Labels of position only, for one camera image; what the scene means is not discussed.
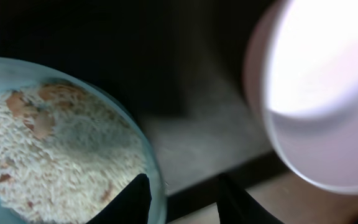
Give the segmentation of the rice leftovers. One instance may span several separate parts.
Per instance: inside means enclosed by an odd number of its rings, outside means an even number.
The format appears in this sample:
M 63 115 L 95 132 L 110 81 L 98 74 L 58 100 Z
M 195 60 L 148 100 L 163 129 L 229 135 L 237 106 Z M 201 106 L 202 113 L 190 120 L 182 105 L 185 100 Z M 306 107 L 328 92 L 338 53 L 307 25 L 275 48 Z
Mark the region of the rice leftovers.
M 84 89 L 0 95 L 0 202 L 25 221 L 86 223 L 145 170 L 139 135 Z

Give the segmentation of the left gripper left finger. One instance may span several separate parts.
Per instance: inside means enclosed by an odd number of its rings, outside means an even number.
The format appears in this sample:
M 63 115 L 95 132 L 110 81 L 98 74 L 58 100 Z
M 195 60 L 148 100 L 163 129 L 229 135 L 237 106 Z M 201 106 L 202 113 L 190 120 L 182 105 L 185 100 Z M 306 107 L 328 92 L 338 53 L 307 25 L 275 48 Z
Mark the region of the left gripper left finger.
M 139 174 L 87 224 L 147 224 L 151 201 L 149 178 Z

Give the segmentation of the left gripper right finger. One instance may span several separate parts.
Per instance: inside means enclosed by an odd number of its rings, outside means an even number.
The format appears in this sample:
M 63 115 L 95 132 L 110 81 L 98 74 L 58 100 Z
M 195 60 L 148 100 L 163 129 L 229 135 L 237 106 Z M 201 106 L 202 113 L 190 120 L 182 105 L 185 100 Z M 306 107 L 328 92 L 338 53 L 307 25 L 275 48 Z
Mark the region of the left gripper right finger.
M 220 224 L 283 224 L 228 175 L 219 176 L 218 186 Z

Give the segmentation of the blue bowl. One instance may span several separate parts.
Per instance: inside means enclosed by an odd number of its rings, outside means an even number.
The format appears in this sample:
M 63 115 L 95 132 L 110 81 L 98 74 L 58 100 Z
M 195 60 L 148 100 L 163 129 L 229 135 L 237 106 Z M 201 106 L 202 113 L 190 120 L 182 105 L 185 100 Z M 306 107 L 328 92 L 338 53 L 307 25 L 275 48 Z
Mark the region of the blue bowl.
M 153 147 L 138 127 L 134 118 L 126 108 L 113 96 L 99 87 L 79 80 L 66 73 L 32 62 L 0 57 L 0 93 L 4 90 L 17 89 L 22 86 L 41 82 L 57 82 L 66 80 L 86 89 L 112 106 L 137 132 L 143 141 L 144 152 L 147 158 L 147 177 L 150 180 L 151 204 L 149 210 L 150 224 L 164 224 L 167 218 L 167 197 L 165 183 L 158 166 Z

